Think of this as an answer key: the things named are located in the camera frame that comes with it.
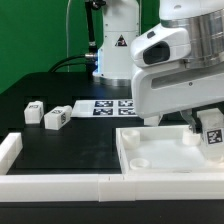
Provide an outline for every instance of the white robot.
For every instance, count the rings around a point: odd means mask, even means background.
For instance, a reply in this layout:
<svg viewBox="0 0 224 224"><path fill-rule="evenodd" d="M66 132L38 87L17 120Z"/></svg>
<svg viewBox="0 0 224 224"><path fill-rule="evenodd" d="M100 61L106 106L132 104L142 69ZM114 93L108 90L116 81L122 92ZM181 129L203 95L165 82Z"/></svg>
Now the white robot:
<svg viewBox="0 0 224 224"><path fill-rule="evenodd" d="M103 84L128 86L133 64L130 46L139 36L139 5L136 0L105 0L104 4L104 42L98 51L98 68L93 77Z"/></svg>
<svg viewBox="0 0 224 224"><path fill-rule="evenodd" d="M135 111L154 125L181 111L196 132L191 109L224 101L224 1L160 0L160 19L131 46Z"/></svg>

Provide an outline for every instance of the black tabletop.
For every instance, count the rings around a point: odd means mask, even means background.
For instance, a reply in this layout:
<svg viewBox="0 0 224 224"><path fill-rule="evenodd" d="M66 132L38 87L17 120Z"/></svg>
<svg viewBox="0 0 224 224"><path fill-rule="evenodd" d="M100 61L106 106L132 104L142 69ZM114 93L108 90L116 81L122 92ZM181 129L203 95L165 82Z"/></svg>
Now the black tabletop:
<svg viewBox="0 0 224 224"><path fill-rule="evenodd" d="M59 131L26 125L29 102L45 113L76 100L127 99L129 87L104 86L85 73L26 75L0 95L0 141L21 132L23 150L8 175L120 173L115 129L143 126L140 118L74 118ZM223 200L0 203L0 223L223 223Z"/></svg>

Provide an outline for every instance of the warning label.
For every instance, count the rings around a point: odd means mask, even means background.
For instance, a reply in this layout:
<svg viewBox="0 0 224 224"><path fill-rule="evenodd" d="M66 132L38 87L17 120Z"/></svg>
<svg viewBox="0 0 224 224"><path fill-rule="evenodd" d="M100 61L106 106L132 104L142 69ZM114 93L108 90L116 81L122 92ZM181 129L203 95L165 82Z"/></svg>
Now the warning label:
<svg viewBox="0 0 224 224"><path fill-rule="evenodd" d="M115 46L116 47L127 47L128 45L127 45L124 37L121 35Z"/></svg>

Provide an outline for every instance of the small white box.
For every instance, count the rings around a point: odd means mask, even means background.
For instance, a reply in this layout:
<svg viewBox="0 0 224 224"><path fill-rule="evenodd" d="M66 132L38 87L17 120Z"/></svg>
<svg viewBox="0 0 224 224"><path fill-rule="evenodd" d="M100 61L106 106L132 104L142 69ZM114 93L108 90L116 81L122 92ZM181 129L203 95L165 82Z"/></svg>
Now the small white box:
<svg viewBox="0 0 224 224"><path fill-rule="evenodd" d="M70 121L72 107L55 107L52 111L44 115L46 129L59 130Z"/></svg>
<svg viewBox="0 0 224 224"><path fill-rule="evenodd" d="M30 102L24 110L26 124L39 124L44 116L43 102Z"/></svg>

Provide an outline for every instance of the green wall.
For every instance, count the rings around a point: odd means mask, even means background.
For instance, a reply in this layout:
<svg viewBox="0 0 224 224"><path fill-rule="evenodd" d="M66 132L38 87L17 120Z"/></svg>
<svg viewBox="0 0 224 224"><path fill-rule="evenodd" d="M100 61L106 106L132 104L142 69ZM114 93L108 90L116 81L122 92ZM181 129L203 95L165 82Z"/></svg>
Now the green wall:
<svg viewBox="0 0 224 224"><path fill-rule="evenodd" d="M67 55L68 0L0 0L0 93L28 73L47 71ZM159 0L143 0L142 32L159 22ZM73 0L70 54L88 50L84 0ZM97 43L102 43L101 13L94 12Z"/></svg>

